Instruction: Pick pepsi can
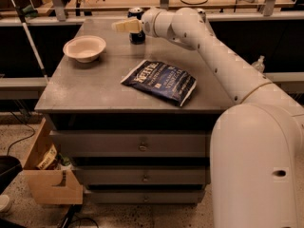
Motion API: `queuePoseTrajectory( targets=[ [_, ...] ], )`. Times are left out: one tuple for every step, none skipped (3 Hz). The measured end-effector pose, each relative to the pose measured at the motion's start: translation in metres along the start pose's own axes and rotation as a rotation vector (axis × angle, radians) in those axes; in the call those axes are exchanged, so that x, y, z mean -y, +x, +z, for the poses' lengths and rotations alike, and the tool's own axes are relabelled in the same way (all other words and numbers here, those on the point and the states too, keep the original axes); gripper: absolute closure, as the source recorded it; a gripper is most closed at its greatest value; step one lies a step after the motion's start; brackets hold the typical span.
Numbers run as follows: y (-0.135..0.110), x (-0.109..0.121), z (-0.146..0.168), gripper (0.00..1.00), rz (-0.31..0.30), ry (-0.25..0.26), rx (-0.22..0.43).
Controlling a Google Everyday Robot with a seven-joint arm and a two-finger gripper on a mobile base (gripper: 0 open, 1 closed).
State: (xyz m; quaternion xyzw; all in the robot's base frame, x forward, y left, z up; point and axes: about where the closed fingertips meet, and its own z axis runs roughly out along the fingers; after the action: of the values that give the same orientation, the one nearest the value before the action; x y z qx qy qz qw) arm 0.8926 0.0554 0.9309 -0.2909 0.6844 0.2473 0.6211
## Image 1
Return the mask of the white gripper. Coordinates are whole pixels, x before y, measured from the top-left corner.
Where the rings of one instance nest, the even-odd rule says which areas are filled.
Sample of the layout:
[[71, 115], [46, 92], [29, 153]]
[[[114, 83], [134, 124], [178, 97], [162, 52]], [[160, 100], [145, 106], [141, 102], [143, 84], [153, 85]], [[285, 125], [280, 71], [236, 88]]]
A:
[[114, 22], [111, 27], [118, 32], [139, 33], [143, 30], [151, 37], [172, 38], [175, 35], [171, 26], [173, 16], [173, 12], [152, 8], [142, 15], [142, 22], [137, 18], [128, 18]]

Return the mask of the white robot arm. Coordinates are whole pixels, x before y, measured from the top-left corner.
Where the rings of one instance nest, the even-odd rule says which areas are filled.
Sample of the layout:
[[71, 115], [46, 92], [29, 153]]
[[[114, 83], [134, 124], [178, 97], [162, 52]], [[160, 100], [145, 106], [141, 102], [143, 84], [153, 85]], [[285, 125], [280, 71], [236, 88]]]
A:
[[196, 50], [234, 106], [210, 141], [214, 228], [299, 228], [295, 157], [304, 148], [304, 108], [224, 45], [196, 10], [152, 8], [113, 24]]

